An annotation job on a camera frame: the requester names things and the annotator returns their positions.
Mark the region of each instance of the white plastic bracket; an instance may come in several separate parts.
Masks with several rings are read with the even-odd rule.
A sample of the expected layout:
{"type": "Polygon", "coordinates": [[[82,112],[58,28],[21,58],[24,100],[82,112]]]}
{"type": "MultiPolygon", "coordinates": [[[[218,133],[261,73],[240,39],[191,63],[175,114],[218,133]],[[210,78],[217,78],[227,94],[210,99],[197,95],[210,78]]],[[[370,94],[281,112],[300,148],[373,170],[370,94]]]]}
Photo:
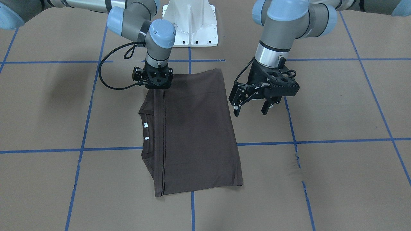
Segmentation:
{"type": "Polygon", "coordinates": [[[163,19],[175,27],[174,47],[218,44],[215,7],[208,0],[170,0],[163,6],[163,19]]]}

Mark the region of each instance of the blue joint cap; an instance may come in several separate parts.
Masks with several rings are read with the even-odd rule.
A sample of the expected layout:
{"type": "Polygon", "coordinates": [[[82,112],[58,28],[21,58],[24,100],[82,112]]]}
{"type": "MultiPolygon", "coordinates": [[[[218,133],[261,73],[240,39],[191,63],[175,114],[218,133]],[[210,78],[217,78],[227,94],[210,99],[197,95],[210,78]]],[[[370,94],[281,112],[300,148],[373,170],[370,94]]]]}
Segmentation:
{"type": "Polygon", "coordinates": [[[337,15],[337,11],[335,10],[335,8],[328,4],[325,4],[325,5],[328,9],[328,24],[326,26],[326,29],[320,36],[327,35],[331,31],[333,31],[338,21],[338,15],[337,15]]]}
{"type": "Polygon", "coordinates": [[[308,12],[309,0],[272,0],[267,16],[276,21],[293,21],[308,12]]]}
{"type": "Polygon", "coordinates": [[[174,46],[175,28],[167,20],[156,19],[150,25],[150,36],[157,45],[169,49],[174,46]]]}
{"type": "Polygon", "coordinates": [[[121,7],[113,7],[107,17],[107,28],[121,36],[123,29],[124,9],[121,7]]]}
{"type": "Polygon", "coordinates": [[[411,15],[411,0],[402,0],[391,15],[403,17],[411,15]]]}
{"type": "Polygon", "coordinates": [[[154,1],[155,1],[156,6],[157,6],[157,13],[156,14],[158,14],[158,12],[160,12],[160,0],[154,0],[154,1]]]}
{"type": "Polygon", "coordinates": [[[252,12],[253,20],[258,25],[263,25],[263,23],[261,22],[261,14],[262,14],[263,6],[265,2],[266,0],[257,0],[253,6],[253,12],[252,12]]]}
{"type": "Polygon", "coordinates": [[[14,10],[0,2],[0,28],[15,30],[24,26],[24,20],[14,10]]]}

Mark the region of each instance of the gray cloth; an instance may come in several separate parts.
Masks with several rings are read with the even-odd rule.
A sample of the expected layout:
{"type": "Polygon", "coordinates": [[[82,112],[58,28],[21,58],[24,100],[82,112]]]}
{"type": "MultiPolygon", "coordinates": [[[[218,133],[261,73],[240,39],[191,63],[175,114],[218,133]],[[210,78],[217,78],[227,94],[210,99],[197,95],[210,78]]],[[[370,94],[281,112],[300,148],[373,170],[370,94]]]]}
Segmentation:
{"type": "Polygon", "coordinates": [[[139,114],[155,196],[241,186],[241,163],[220,69],[175,75],[148,91],[139,114]]]}

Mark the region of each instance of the folded garment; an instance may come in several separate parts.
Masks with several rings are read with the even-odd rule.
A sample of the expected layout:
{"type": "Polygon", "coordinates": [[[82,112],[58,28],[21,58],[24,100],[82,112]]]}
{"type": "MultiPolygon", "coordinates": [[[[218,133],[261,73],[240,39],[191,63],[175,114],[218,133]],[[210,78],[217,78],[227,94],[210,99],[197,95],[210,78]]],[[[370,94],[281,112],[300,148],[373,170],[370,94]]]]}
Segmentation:
{"type": "Polygon", "coordinates": [[[220,69],[174,75],[150,89],[139,114],[142,158],[155,196],[241,186],[241,163],[220,69]]]}

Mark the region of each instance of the robotic arm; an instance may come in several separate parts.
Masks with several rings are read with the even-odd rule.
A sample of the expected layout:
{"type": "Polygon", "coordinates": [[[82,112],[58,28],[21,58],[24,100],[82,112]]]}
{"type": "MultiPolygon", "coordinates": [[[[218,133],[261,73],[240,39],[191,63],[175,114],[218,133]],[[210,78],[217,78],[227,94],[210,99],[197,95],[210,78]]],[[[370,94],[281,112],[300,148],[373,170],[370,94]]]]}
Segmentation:
{"type": "Polygon", "coordinates": [[[53,7],[82,8],[109,13],[107,26],[114,33],[147,48],[145,67],[135,67],[133,80],[147,80],[147,88],[169,88],[173,70],[168,67],[175,28],[166,21],[151,22],[159,0],[0,0],[0,28],[15,30],[42,11],[53,7]]]}
{"type": "Polygon", "coordinates": [[[294,96],[300,86],[296,72],[285,66],[295,39],[319,37],[337,24],[336,10],[356,10],[392,16],[411,14],[411,0],[257,0],[254,22],[263,26],[246,84],[234,82],[229,101],[238,116],[241,106],[252,99],[265,99],[261,112],[278,104],[283,96],[294,96]]]}

